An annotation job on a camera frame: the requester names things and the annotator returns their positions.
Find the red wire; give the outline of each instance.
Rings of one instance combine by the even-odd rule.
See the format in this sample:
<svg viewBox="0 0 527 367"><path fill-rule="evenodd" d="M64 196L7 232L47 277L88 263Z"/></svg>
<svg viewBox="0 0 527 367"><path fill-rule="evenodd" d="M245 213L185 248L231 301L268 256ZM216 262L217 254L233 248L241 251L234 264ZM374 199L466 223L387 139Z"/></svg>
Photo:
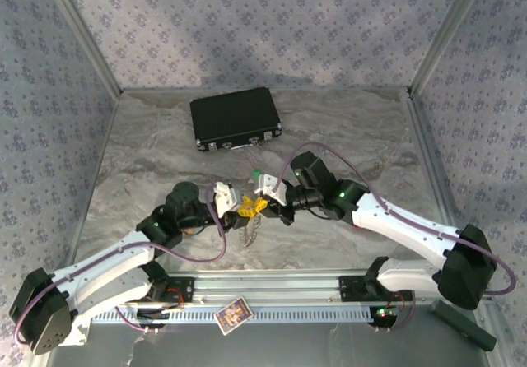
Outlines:
<svg viewBox="0 0 527 367"><path fill-rule="evenodd" d="M405 306L405 301L404 301L404 297L403 297L403 294L400 292L400 291L396 291L395 293L392 293L392 296L391 296L391 300L389 301L389 303L385 306L385 308L388 308L391 306L392 304L392 301L394 300L394 295L398 295L399 298L401 299L401 301L403 301L403 307L402 308L398 308L399 312L403 312L404 311L404 306Z"/></svg>
<svg viewBox="0 0 527 367"><path fill-rule="evenodd" d="M173 291L175 290L175 292L180 295L180 302L176 305L176 307L179 307L180 305L184 304L184 298L183 298L183 295L181 294L180 290L176 287L172 287L170 288L170 291Z"/></svg>

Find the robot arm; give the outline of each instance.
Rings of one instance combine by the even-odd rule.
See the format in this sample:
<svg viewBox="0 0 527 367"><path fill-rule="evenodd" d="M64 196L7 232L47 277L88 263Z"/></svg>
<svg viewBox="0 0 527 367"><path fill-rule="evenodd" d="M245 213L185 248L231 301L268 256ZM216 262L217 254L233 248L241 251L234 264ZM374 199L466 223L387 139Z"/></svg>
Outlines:
<svg viewBox="0 0 527 367"><path fill-rule="evenodd" d="M300 183L297 186L284 182L276 187L278 179L260 175L259 190L270 196L262 215L280 217L290 225L295 211L318 207L330 219L382 234L426 260L378 258L366 279L372 295L398 290L430 291L461 308L477 308L497 268L489 257L460 242L467 241L490 252L479 228L467 225L461 230L435 223L382 200L385 209L366 186L350 179L337 180L310 151L298 155L291 162L291 169ZM285 201L277 198L283 194ZM440 236L424 229L434 229Z"/></svg>
<svg viewBox="0 0 527 367"><path fill-rule="evenodd" d="M258 213L291 225L296 211L318 207L330 219L378 232L426 259L377 258L363 278L363 289L358 290L364 293L361 300L389 300L395 291L422 290L441 294L461 308L477 307L497 266L455 239L490 251L480 229L467 225L459 230L427 221L389 202L384 202L389 208L385 210L367 187L349 179L337 180L311 152L297 156L291 168L299 182L297 186L278 183L271 175L259 176L255 188L258 204L254 205ZM212 209L217 212L222 229L247 225L251 217L248 211L252 209L247 206L250 200L223 183L217 183L214 191ZM82 325L112 306L145 298L166 301L168 275L154 261L163 254L160 249L174 248L181 242L185 229L216 224L198 197L196 185L178 183L166 197L166 204L156 208L117 244L52 274L42 268L32 272L10 310L31 350L39 355L63 343L82 343L86 340ZM411 219L414 225L397 219L391 212ZM420 225L434 227L450 239L429 235L420 230ZM112 256L97 263L107 253ZM32 300L53 284L56 286L27 313ZM19 322L23 311L26 318Z"/></svg>

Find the small card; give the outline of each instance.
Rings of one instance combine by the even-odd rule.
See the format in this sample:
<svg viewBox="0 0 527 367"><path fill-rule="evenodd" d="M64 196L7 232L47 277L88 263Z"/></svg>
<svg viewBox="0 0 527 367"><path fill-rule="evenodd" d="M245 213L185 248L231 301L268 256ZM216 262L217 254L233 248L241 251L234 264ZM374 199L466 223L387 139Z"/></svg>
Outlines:
<svg viewBox="0 0 527 367"><path fill-rule="evenodd" d="M224 309L214 314L214 318L224 336L247 322L253 316L253 312L250 310L243 297L233 301Z"/></svg>

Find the black mount bracket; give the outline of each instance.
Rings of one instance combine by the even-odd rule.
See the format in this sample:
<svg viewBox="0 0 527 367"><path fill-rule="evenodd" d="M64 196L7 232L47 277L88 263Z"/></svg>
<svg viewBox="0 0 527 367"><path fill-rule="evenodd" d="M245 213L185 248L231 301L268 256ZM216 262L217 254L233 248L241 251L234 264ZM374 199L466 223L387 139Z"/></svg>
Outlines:
<svg viewBox="0 0 527 367"><path fill-rule="evenodd" d="M399 298L398 292L391 292L377 281L379 270L387 257L376 258L363 276L340 276L338 278L338 288L340 290L340 300L342 302L367 302L367 301L396 301ZM404 301L412 301L412 291L401 290L399 292Z"/></svg>
<svg viewBox="0 0 527 367"><path fill-rule="evenodd" d="M191 303L194 296L194 278L191 276L169 276L158 262L141 266L152 282L152 287L141 301L156 301L167 304Z"/></svg>
<svg viewBox="0 0 527 367"><path fill-rule="evenodd" d="M194 278L188 276L177 277L167 275L164 287L165 289L161 292L159 287L157 290L154 290L158 293L158 296L155 299L156 302L173 304L176 306L181 304L181 299L183 299L184 303L192 302L192 297L194 295ZM142 300L152 301L152 295L150 293L149 295ZM163 328L165 326L164 323L152 323L152 320L168 320L170 314L167 312L163 313L163 310L165 309L138 309L136 318L139 326L141 328L150 329Z"/></svg>

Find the metal frame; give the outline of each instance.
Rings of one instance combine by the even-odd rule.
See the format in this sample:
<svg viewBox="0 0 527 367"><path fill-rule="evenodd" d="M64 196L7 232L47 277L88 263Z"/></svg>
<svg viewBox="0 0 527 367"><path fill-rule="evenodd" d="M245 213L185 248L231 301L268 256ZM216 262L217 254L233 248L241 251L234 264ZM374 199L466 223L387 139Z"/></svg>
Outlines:
<svg viewBox="0 0 527 367"><path fill-rule="evenodd" d="M365 270L264 270L177 272L172 276L194 278L193 307L223 307L244 297L259 307L327 307L343 305L383 306L384 301L343 303L340 301L340 276L363 276ZM417 293L419 304L436 299L429 293ZM135 308L156 308L162 304L128 303Z"/></svg>
<svg viewBox="0 0 527 367"><path fill-rule="evenodd" d="M410 83L410 91L420 93L427 84L428 79L441 60L448 43L452 40L455 32L458 30L461 21L463 21L467 11L470 9L473 0L454 0L450 5L441 25L437 29L434 39L422 59L415 75Z"/></svg>
<svg viewBox="0 0 527 367"><path fill-rule="evenodd" d="M410 121L410 129L417 143L419 160L422 163L425 179L428 180L431 195L435 198L443 223L456 225L455 202L451 191L442 182L445 177L443 164L434 156L435 142L427 131L427 116L422 111L422 100L418 92L408 98L404 110ZM514 365L512 352L505 339L503 325L499 323L499 311L492 298L480 303L473 312L476 323L497 338L497 344L492 352L486 352L491 367L508 367Z"/></svg>
<svg viewBox="0 0 527 367"><path fill-rule="evenodd" d="M117 100L121 95L119 84L114 78L110 67L105 61L102 53L97 47L90 34L86 23L75 8L73 0L55 0L57 7L61 10L66 18L69 26L72 28L82 48L86 51L88 58L99 74L100 79L104 83L106 89L111 94L114 100Z"/></svg>
<svg viewBox="0 0 527 367"><path fill-rule="evenodd" d="M153 324L217 324L214 314L218 308L185 306L171 310L165 320L153 319ZM360 305L333 307L253 307L254 316L248 323L371 323L370 308ZM127 308L122 314L131 321L136 320L135 309ZM117 312L109 311L92 319L91 324L122 324Z"/></svg>

